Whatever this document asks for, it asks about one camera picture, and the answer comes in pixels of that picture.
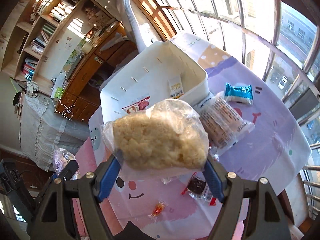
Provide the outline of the white lace covered furniture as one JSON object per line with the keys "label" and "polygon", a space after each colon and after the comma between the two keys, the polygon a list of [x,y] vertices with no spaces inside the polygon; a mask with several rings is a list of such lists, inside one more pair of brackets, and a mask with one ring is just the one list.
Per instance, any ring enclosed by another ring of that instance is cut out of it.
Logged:
{"label": "white lace covered furniture", "polygon": [[22,154],[45,171],[52,165],[55,146],[76,154],[89,137],[88,124],[56,113],[52,99],[42,94],[24,96],[20,123]]}

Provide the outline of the metal window security bars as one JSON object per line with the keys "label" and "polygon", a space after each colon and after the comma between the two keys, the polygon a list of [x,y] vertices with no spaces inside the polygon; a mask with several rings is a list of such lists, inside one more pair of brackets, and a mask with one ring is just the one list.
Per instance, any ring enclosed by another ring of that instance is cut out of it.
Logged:
{"label": "metal window security bars", "polygon": [[295,118],[311,154],[279,193],[300,225],[319,205],[319,15],[301,0],[133,0],[161,38],[188,33],[234,57],[276,94]]}

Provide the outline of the small white yellow packet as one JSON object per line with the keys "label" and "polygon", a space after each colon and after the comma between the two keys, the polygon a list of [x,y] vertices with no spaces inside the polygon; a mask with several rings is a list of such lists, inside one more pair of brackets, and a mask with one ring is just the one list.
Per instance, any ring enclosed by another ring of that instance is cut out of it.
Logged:
{"label": "small white yellow packet", "polygon": [[171,98],[178,99],[184,95],[184,90],[183,90],[183,85],[182,85],[182,80],[180,75],[177,75],[171,78],[168,81],[168,85],[169,85]]}

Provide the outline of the blue white candy packet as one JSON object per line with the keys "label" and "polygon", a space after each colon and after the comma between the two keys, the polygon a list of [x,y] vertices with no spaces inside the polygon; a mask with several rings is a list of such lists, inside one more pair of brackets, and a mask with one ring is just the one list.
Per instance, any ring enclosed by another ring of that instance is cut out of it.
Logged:
{"label": "blue white candy packet", "polygon": [[224,99],[227,102],[238,102],[246,105],[253,105],[252,86],[232,86],[226,83]]}

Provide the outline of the white office chair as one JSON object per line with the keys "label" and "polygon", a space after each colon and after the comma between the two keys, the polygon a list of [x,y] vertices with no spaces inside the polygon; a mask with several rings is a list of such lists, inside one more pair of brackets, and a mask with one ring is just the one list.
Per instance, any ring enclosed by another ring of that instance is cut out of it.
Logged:
{"label": "white office chair", "polygon": [[163,41],[151,21],[133,0],[117,0],[117,9],[128,38],[141,53],[156,41]]}

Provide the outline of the white mug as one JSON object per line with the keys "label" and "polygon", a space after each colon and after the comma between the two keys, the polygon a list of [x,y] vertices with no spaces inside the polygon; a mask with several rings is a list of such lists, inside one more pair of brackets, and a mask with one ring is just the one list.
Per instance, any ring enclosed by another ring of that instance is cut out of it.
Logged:
{"label": "white mug", "polygon": [[93,49],[93,46],[91,44],[89,44],[88,42],[85,42],[84,45],[81,48],[81,51],[84,54],[89,54],[92,49]]}

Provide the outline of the wooden desk with drawers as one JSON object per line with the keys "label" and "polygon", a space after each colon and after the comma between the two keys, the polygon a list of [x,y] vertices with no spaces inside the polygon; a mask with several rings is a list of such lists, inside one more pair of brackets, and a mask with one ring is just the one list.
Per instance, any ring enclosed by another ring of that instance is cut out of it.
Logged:
{"label": "wooden desk with drawers", "polygon": [[112,23],[93,41],[93,49],[82,57],[70,77],[55,112],[87,123],[101,105],[100,86],[123,60],[137,51],[119,22]]}

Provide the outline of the white plastic storage bin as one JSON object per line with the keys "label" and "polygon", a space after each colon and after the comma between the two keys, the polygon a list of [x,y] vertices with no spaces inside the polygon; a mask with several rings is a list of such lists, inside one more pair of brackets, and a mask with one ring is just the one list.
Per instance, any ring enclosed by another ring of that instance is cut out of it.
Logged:
{"label": "white plastic storage bin", "polygon": [[100,92],[103,122],[126,114],[124,107],[150,96],[150,105],[169,98],[169,80],[180,76],[181,100],[191,106],[209,93],[207,72],[172,42],[155,42],[127,65]]}

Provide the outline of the green tissue box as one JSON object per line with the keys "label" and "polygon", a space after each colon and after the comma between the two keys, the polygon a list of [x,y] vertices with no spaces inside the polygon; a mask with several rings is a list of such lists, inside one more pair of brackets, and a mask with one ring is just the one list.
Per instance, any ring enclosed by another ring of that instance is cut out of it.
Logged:
{"label": "green tissue box", "polygon": [[61,99],[61,96],[63,95],[64,90],[61,87],[54,87],[51,98],[55,101],[58,102]]}

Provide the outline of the red white snack packet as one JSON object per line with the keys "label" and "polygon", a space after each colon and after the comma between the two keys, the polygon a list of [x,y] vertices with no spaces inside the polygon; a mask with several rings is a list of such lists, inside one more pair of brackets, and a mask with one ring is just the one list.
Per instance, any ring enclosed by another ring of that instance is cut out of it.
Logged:
{"label": "red white snack packet", "polygon": [[122,107],[121,109],[127,114],[143,111],[149,107],[150,98],[150,96],[145,96],[144,98],[137,99],[130,105]]}

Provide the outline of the wooden bookshelf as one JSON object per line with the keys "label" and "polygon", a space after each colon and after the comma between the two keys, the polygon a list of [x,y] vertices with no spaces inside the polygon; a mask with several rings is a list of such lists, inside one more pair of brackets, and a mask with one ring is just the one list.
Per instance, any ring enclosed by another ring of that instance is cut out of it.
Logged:
{"label": "wooden bookshelf", "polygon": [[20,0],[1,29],[1,72],[51,95],[78,43],[111,18],[96,0]]}

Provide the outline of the dark brownie clear packet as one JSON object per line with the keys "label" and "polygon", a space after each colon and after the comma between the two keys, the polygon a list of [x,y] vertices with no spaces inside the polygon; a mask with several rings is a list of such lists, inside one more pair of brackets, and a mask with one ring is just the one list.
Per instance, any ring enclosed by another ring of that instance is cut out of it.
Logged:
{"label": "dark brownie clear packet", "polygon": [[198,172],[194,172],[189,179],[186,187],[181,192],[181,195],[189,195],[194,200],[201,204],[207,204],[209,206],[216,206],[216,198],[213,197],[208,183],[203,176],[200,176]]}

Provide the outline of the small orange candy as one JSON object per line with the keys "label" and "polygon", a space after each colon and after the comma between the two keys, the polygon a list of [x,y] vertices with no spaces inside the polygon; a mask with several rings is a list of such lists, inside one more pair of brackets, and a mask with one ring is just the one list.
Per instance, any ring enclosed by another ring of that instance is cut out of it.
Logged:
{"label": "small orange candy", "polygon": [[166,202],[159,200],[155,205],[152,213],[149,214],[148,217],[150,219],[157,219],[160,216],[160,214],[163,212],[166,206],[167,206]]}

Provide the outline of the bag of puffed rice cake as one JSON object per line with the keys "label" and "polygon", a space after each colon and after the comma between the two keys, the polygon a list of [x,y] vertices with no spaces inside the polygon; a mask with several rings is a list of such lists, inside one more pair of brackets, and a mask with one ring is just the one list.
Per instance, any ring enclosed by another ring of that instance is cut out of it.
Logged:
{"label": "bag of puffed rice cake", "polygon": [[170,178],[203,171],[209,139],[187,102],[165,99],[101,126],[103,140],[126,180]]}

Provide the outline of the long white snack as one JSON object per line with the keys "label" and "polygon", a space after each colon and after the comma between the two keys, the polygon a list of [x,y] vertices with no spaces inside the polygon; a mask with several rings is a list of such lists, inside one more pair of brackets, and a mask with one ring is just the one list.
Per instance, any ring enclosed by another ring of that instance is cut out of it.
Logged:
{"label": "long white snack", "polygon": [[208,133],[213,155],[223,155],[255,129],[255,124],[244,120],[224,99],[223,92],[209,93],[193,108]]}

